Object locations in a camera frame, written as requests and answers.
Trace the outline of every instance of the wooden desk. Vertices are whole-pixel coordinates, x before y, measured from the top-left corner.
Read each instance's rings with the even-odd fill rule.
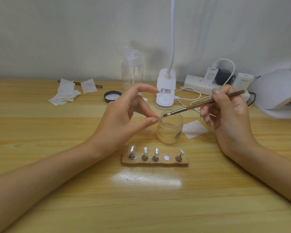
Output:
[[[120,82],[96,83],[104,88],[54,106],[47,100],[57,92],[55,80],[0,79],[0,173],[88,138],[106,108],[103,94],[121,90]],[[154,95],[143,97],[161,112]],[[291,120],[249,110],[257,140],[291,158]],[[204,124],[195,111],[182,115],[185,123]],[[182,148],[189,167],[122,166],[119,150],[52,192],[7,232],[291,232],[291,203],[226,158],[213,129],[191,140],[182,134],[173,145],[160,142],[155,130],[151,126],[130,143]]]

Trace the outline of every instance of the wooden stand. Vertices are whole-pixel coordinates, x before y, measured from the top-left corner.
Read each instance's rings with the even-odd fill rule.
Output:
[[[143,161],[142,155],[143,152],[135,152],[137,155],[137,158],[134,160],[129,159],[129,155],[126,152],[123,153],[122,157],[122,164],[124,165],[130,165],[130,166],[137,166],[137,165],[148,165],[148,166],[188,166],[189,165],[189,159],[186,155],[182,156],[182,161],[178,162],[176,161],[176,156],[180,154],[180,152],[177,153],[171,153],[171,152],[160,152],[159,153],[159,160],[157,162],[154,162],[152,160],[152,157],[154,155],[153,152],[148,154],[148,160]],[[165,160],[164,156],[169,156],[169,160]]]

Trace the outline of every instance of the hand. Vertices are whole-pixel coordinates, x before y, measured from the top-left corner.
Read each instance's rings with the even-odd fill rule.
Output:
[[[200,116],[215,129],[221,150],[232,159],[257,144],[251,131],[246,102],[241,96],[230,100],[226,95],[235,91],[230,85],[214,89],[212,97],[216,104],[200,109]]]
[[[148,84],[134,83],[117,100],[108,104],[96,131],[89,138],[89,141],[95,144],[95,151],[102,156],[110,155],[136,133],[159,121],[158,115],[150,109],[138,92],[159,91]],[[147,118],[132,122],[130,119],[134,112]]]

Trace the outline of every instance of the power strip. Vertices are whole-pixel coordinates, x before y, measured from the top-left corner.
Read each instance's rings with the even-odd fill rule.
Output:
[[[188,88],[183,89],[183,90],[196,93],[194,90],[190,89],[190,88],[193,88],[193,89],[197,90],[198,92],[202,93],[203,95],[211,96],[212,89],[221,87],[220,85],[218,85],[216,83],[211,83],[211,84],[205,83],[205,82],[203,82],[203,79],[204,79],[203,77],[197,77],[197,76],[193,76],[193,75],[188,74],[186,76],[184,85],[181,88],[188,87]],[[250,98],[250,94],[247,90],[241,96],[246,102]]]

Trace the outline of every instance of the plastic bottle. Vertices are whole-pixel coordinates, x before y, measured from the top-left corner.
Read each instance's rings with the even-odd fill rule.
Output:
[[[118,53],[123,56],[122,80],[123,91],[125,91],[133,83],[143,82],[142,55],[132,46],[121,47],[118,49]]]

